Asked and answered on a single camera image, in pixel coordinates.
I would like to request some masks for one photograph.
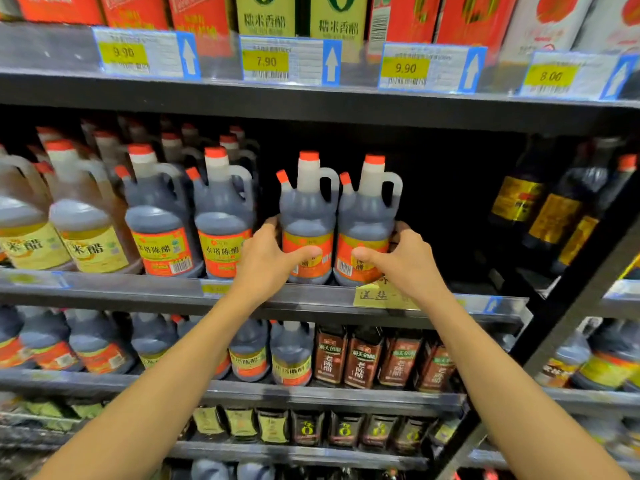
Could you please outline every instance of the hand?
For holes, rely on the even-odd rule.
[[[276,217],[268,218],[253,237],[244,242],[236,279],[229,290],[249,301],[254,308],[282,288],[297,264],[322,254],[317,246],[283,253],[276,242],[277,224]]]
[[[449,292],[433,259],[431,246],[404,222],[396,223],[396,232],[400,242],[389,254],[364,247],[351,253],[356,259],[377,267],[398,290],[416,301]]]

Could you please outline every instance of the barcode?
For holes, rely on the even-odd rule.
[[[112,369],[117,369],[119,366],[121,366],[125,362],[126,360],[120,354],[116,355],[115,357],[111,357],[109,359],[109,365],[111,366]]]
[[[412,87],[412,88],[423,88],[427,85],[427,78],[423,77],[421,79],[411,79],[409,77],[389,77],[389,85],[388,87]]]
[[[73,365],[76,362],[76,358],[71,354],[60,355],[60,357],[56,359],[56,363],[60,367],[69,367],[69,365]]]
[[[255,79],[289,80],[289,72],[280,72],[275,70],[252,70],[248,72],[249,75]]]
[[[382,55],[382,46],[387,40],[389,28],[389,17],[391,7],[384,6],[373,10],[371,15],[371,28],[369,29],[369,51],[370,55]]]
[[[353,274],[353,266],[351,266],[350,264],[345,263],[341,259],[338,259],[338,271],[340,271],[342,274],[350,276],[350,275]]]
[[[114,63],[118,67],[122,67],[124,70],[132,70],[135,72],[144,72],[145,74],[149,74],[151,72],[151,68],[148,64],[125,64],[121,62]]]
[[[543,95],[543,94],[565,94],[569,92],[571,86],[529,86],[527,94]]]
[[[185,271],[190,270],[193,267],[191,263],[191,258],[187,256],[184,259],[180,259],[178,261],[173,261],[169,263],[169,269],[171,269],[171,274],[184,273]]]

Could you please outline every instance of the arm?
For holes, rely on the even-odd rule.
[[[431,247],[404,223],[390,254],[356,248],[411,297],[444,342],[473,404],[519,480],[629,480],[576,423],[478,325],[448,290]]]
[[[240,325],[282,287],[295,265],[322,252],[307,246],[284,254],[272,219],[244,242],[228,295],[60,448],[37,480],[146,479],[153,473],[200,402]]]

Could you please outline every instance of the white arrow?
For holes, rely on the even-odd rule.
[[[182,49],[182,58],[187,62],[187,72],[191,75],[196,74],[196,54],[193,53],[193,49],[191,48],[191,44],[185,40],[184,48]]]
[[[329,57],[326,58],[324,65],[326,65],[326,81],[335,82],[335,68],[338,67],[338,57],[335,56],[333,47],[331,48]]]
[[[462,86],[464,89],[471,89],[474,87],[474,81],[478,72],[480,72],[480,65],[478,64],[478,54],[476,54],[467,69],[465,83]]]
[[[618,94],[618,89],[620,88],[620,86],[622,85],[622,83],[625,81],[626,78],[627,78],[627,65],[623,64],[622,67],[618,69],[618,72],[616,72],[615,76],[613,76],[611,83],[609,85],[609,88],[607,89],[607,93],[604,95],[604,97],[608,98]]]

